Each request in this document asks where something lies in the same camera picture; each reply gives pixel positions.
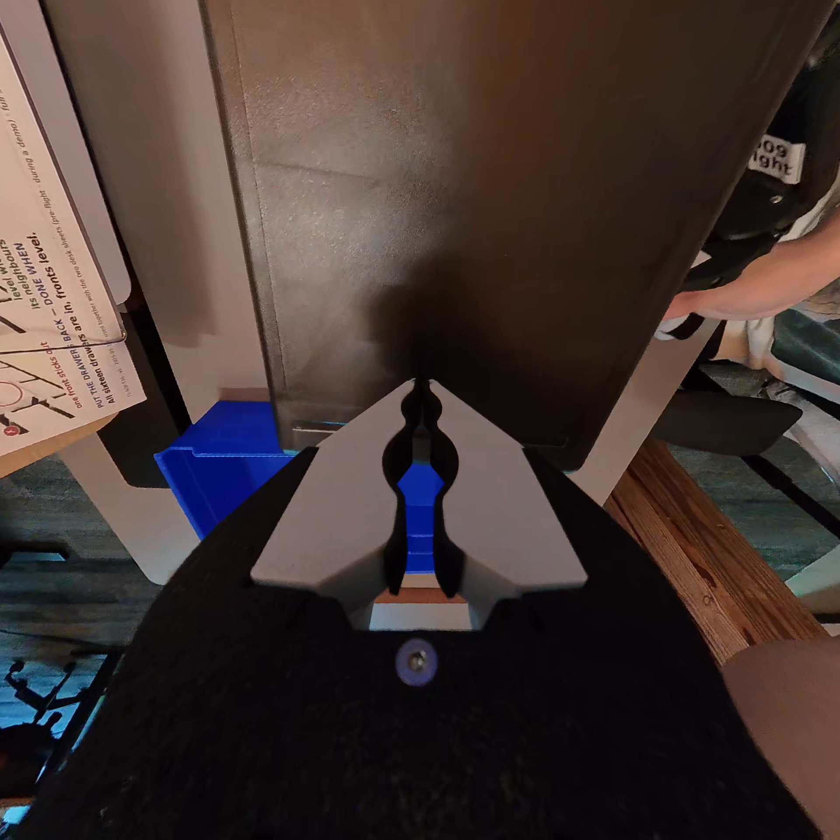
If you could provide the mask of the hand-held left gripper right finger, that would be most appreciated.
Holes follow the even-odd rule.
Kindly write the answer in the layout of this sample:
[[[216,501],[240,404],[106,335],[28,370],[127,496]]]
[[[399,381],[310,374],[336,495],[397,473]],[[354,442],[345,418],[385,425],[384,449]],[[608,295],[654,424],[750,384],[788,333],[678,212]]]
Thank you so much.
[[[457,593],[475,629],[499,601],[531,592],[579,589],[587,573],[513,437],[436,381],[437,429],[458,467],[443,495],[446,536],[464,554]]]

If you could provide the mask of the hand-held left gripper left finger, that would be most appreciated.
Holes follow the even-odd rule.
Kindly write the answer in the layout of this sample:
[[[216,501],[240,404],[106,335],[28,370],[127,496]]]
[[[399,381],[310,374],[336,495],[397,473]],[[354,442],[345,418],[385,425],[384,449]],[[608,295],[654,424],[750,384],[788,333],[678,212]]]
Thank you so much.
[[[421,421],[416,380],[323,440],[250,573],[258,585],[336,600],[354,627],[406,571],[406,499]]]

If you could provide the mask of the black drawer cabinet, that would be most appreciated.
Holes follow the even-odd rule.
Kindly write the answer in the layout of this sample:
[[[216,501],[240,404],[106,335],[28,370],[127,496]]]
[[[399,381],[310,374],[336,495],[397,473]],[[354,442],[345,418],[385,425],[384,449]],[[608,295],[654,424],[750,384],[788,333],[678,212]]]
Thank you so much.
[[[435,379],[583,466],[832,2],[202,2],[284,449]]]

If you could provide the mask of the person's left forearm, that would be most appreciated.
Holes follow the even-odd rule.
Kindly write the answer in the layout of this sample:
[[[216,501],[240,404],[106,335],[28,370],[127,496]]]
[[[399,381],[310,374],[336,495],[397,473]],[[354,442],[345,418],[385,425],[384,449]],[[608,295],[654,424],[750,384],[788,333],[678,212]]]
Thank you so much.
[[[838,637],[749,647],[722,675],[766,760],[822,836],[838,839]]]

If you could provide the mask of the person's right forearm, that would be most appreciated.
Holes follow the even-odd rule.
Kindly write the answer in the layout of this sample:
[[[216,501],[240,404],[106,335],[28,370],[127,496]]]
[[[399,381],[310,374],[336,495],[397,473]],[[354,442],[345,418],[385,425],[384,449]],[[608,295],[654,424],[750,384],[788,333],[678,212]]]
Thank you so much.
[[[834,238],[802,238],[776,246],[740,276],[738,318],[773,316],[815,294],[839,275],[839,244]]]

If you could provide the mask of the person's right hand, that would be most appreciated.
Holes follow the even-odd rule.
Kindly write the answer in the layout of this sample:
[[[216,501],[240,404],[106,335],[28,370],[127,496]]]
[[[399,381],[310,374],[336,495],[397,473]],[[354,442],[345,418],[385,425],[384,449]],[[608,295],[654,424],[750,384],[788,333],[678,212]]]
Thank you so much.
[[[684,319],[690,314],[722,320],[750,318],[741,302],[740,294],[732,290],[730,286],[680,292],[668,305],[664,320]]]

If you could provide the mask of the blue plastic bin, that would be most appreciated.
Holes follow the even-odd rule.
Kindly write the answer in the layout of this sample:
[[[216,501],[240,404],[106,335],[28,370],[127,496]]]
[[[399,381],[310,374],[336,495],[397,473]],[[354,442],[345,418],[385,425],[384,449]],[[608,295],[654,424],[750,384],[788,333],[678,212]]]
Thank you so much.
[[[399,482],[406,499],[409,574],[434,572],[434,502],[443,481],[429,463],[425,432]],[[297,452],[280,448],[267,402],[217,402],[173,445],[154,456],[199,539],[261,488]]]

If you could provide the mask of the wooden beam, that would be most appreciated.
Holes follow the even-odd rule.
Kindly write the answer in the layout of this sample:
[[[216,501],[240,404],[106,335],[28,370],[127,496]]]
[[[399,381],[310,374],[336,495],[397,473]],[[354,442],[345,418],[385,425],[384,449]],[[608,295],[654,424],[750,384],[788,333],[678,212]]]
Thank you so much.
[[[662,442],[642,444],[605,509],[656,562],[719,666],[751,646],[833,640]]]

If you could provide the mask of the black wheeled chair base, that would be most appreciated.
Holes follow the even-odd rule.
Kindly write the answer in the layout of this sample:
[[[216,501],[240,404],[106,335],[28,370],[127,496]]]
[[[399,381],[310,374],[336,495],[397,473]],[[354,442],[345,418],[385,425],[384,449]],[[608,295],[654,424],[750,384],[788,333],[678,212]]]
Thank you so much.
[[[31,805],[43,782],[64,766],[100,708],[125,651],[125,647],[82,649],[82,656],[103,655],[104,659],[92,682],[69,696],[61,692],[76,672],[76,660],[63,667],[59,682],[44,695],[32,689],[22,676],[24,660],[16,659],[8,667],[4,683],[34,715],[29,722],[2,727],[2,813]]]

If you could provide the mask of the printed instruction sheet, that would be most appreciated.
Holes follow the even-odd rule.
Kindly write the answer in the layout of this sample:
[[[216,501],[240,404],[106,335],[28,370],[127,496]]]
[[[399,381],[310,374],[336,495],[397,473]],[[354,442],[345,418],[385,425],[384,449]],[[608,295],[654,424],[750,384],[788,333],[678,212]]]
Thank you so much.
[[[146,399],[127,335],[5,34],[1,55],[1,453]]]

